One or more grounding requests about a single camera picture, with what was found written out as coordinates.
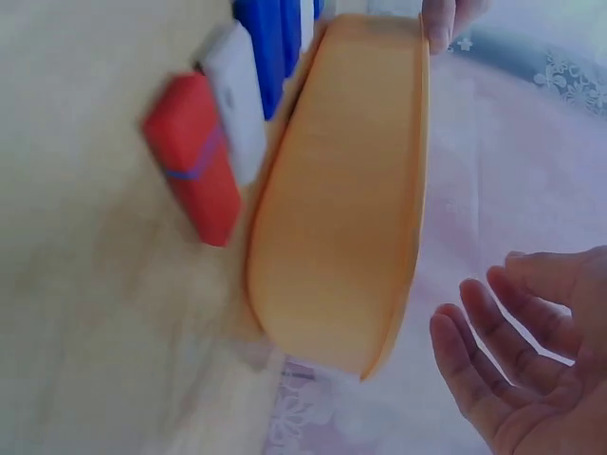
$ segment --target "white eraser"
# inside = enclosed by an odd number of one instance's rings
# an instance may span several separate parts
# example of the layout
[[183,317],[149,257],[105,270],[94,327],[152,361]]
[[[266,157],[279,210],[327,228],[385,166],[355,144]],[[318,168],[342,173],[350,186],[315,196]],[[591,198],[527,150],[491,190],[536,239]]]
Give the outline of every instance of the white eraser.
[[226,27],[201,66],[228,138],[236,181],[246,186],[257,177],[267,148],[253,44],[247,30],[238,21]]
[[301,0],[302,52],[307,52],[314,38],[314,0]]

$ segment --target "purple stripe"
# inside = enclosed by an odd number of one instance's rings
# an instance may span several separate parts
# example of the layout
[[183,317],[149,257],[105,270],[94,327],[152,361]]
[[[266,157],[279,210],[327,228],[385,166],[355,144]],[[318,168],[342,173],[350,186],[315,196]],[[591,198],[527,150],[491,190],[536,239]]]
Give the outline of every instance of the purple stripe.
[[189,171],[171,171],[170,169],[164,169],[164,173],[171,178],[178,178],[180,180],[197,180],[200,175],[209,167],[211,158],[217,152],[219,144],[222,139],[221,126],[217,125],[207,136],[207,140],[202,144],[198,151],[198,158],[195,164]]

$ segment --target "plastic container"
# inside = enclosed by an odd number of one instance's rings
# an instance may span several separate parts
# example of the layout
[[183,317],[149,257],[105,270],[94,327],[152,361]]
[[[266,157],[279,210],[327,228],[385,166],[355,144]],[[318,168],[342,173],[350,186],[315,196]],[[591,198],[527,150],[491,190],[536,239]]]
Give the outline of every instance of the plastic container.
[[313,0],[300,0],[300,18],[302,22],[302,52],[307,52],[314,39]]
[[289,355],[365,378],[392,351],[421,229],[428,64],[415,19],[342,15],[324,35],[248,250],[250,304]]
[[283,20],[283,51],[285,52],[285,76],[291,77],[302,49],[301,0],[281,0]]
[[267,139],[250,35],[238,22],[226,28],[201,62],[217,102],[239,186],[255,180]]
[[233,11],[253,42],[264,117],[270,120],[283,96],[285,80],[281,0],[235,0]]
[[200,240],[225,246],[241,199],[207,79],[198,73],[174,77],[142,128]]

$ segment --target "finger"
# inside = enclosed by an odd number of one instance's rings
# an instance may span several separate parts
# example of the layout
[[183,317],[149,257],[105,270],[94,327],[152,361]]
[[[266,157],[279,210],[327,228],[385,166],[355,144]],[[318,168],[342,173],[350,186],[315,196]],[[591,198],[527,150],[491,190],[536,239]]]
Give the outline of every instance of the finger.
[[512,386],[502,376],[493,362],[478,347],[462,310],[455,305],[443,305],[436,310],[436,313],[451,319],[464,342],[470,363],[489,386],[493,394],[503,399],[513,408],[527,406],[537,398],[535,393]]
[[492,267],[487,280],[510,315],[518,320],[542,347],[563,357],[575,359],[581,333],[573,319],[549,303],[518,289],[502,267]]
[[513,409],[491,392],[474,369],[464,341],[450,318],[434,315],[430,330],[436,364],[457,406],[492,446],[500,426]]
[[485,14],[490,6],[490,0],[457,0],[452,36],[456,37],[468,28],[475,19]]
[[430,52],[443,52],[451,44],[455,21],[455,0],[424,0],[424,26],[428,31]]
[[577,254],[510,253],[506,273],[529,294],[571,308],[572,297],[584,279],[582,272],[588,273],[595,261],[605,257],[605,246]]
[[475,280],[461,286],[462,302],[474,330],[515,384],[548,394],[568,370],[566,365],[543,355],[504,318],[486,288]]

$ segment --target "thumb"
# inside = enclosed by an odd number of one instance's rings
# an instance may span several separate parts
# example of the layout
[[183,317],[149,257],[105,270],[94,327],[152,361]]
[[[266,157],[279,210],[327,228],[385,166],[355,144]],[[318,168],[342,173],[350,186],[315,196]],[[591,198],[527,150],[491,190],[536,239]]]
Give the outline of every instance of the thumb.
[[451,43],[455,11],[455,0],[424,0],[422,16],[432,54],[443,52]]
[[572,296],[581,282],[607,279],[607,268],[596,270],[599,263],[607,264],[605,246],[575,254],[513,252],[506,258],[506,273],[525,292],[572,308]]

